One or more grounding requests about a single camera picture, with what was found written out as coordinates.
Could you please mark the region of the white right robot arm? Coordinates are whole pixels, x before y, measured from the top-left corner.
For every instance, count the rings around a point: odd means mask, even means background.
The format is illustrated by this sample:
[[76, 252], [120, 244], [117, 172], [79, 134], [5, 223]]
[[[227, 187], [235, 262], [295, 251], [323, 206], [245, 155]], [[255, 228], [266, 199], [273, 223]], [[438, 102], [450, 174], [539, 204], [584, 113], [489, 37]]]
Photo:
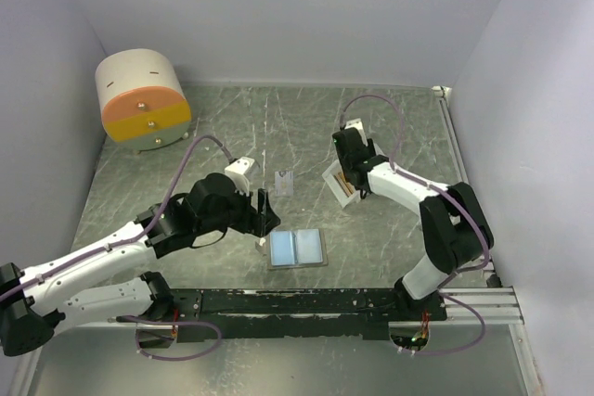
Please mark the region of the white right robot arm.
[[472, 270], [474, 261], [489, 261], [494, 237], [469, 184], [435, 183], [397, 166], [354, 126], [342, 127], [332, 141], [347, 183], [362, 198], [388, 198], [420, 218], [425, 253], [394, 284], [400, 317], [416, 318], [455, 275]]

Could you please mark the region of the blue silver card holder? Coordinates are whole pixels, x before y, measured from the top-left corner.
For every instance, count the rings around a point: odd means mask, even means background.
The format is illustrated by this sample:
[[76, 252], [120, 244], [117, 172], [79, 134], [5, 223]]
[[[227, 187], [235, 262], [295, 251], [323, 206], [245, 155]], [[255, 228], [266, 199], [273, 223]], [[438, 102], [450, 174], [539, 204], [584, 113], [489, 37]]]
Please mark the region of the blue silver card holder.
[[273, 231], [255, 242], [269, 270], [326, 266], [328, 255], [322, 229]]

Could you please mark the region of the white grey credit card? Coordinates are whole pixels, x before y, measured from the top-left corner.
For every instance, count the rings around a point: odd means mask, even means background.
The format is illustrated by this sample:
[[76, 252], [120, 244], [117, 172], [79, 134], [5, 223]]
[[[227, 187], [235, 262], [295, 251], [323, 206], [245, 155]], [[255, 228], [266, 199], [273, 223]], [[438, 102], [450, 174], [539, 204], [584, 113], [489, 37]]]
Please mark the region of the white grey credit card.
[[293, 172], [275, 172], [275, 192], [278, 197], [292, 197], [294, 194]]

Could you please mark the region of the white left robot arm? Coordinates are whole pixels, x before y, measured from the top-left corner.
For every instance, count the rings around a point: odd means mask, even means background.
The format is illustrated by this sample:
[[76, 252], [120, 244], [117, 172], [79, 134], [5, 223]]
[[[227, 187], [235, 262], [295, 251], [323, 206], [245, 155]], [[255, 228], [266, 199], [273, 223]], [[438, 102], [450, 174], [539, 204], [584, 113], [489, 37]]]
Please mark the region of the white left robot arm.
[[138, 316], [162, 321], [174, 311], [174, 296], [159, 273], [124, 284], [99, 282], [156, 261], [212, 232], [233, 230], [267, 236], [281, 223], [267, 191], [243, 192], [222, 173], [211, 173], [187, 193], [167, 194], [114, 234], [38, 266], [1, 268], [1, 348], [15, 357], [45, 345], [65, 330], [101, 317]]

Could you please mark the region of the white card tray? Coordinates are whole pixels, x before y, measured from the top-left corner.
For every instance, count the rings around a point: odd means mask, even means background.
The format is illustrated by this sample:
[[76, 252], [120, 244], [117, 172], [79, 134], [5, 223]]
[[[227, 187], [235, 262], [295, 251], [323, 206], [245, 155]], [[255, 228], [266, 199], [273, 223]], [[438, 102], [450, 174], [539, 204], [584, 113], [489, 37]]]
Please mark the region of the white card tray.
[[342, 209], [361, 200], [360, 192], [346, 180], [338, 160], [322, 173], [322, 178]]

